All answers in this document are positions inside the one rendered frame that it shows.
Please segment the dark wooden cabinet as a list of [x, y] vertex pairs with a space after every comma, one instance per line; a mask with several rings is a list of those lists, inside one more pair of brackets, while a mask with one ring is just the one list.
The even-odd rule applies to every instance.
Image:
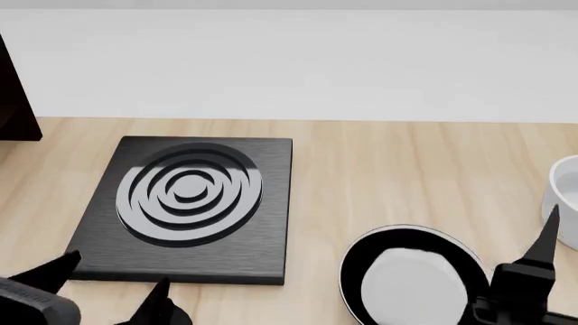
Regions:
[[41, 128], [0, 34], [0, 141], [41, 139]]

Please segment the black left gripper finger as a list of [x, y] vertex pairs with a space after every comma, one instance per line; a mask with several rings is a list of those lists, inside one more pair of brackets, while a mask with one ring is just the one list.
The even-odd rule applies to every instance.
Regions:
[[71, 251], [63, 256], [53, 259], [44, 265], [32, 270], [12, 275], [11, 281], [40, 289], [44, 292], [57, 294], [62, 286], [69, 280], [81, 260], [79, 251]]
[[193, 325], [191, 317], [168, 297], [170, 285], [163, 278], [128, 321], [115, 325]]

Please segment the white cup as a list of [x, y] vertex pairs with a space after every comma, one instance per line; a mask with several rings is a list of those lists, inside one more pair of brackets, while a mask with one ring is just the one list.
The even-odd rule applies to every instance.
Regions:
[[578, 155], [560, 159], [551, 167], [542, 202], [542, 223], [559, 208], [558, 239], [578, 251]]

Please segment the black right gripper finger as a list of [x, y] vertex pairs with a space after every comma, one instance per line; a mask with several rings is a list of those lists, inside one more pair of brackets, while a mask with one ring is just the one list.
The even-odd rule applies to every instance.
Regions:
[[555, 283], [555, 248], [560, 216], [554, 206], [539, 237], [515, 262], [494, 270], [491, 294], [498, 300], [524, 305], [547, 305]]

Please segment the black electric hob plate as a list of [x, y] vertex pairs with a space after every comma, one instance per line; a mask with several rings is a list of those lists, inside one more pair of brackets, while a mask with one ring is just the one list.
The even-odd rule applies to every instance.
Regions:
[[68, 249], [87, 281], [285, 279], [293, 141], [126, 136]]

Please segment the black frying pan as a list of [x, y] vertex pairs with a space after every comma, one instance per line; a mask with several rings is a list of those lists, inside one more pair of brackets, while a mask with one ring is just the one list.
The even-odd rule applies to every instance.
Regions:
[[359, 325], [480, 325], [472, 304], [489, 289], [480, 259], [431, 227], [378, 227], [347, 248], [340, 296]]

